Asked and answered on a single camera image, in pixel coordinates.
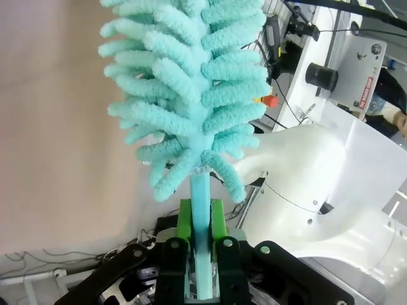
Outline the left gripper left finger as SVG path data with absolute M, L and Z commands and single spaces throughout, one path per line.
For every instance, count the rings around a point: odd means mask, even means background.
M 158 266 L 155 304 L 184 304 L 184 280 L 191 236 L 191 200 L 180 202 L 176 235 L 156 242 L 151 250 L 140 244 L 124 248 L 105 265 L 94 271 L 57 304 L 95 304 L 98 298 L 131 269 L 149 262 Z

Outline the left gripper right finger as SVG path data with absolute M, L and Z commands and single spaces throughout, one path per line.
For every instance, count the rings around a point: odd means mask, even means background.
M 354 304 L 354 297 L 278 244 L 255 247 L 229 234 L 223 201 L 211 202 L 221 304 L 253 304 L 250 287 L 277 304 Z

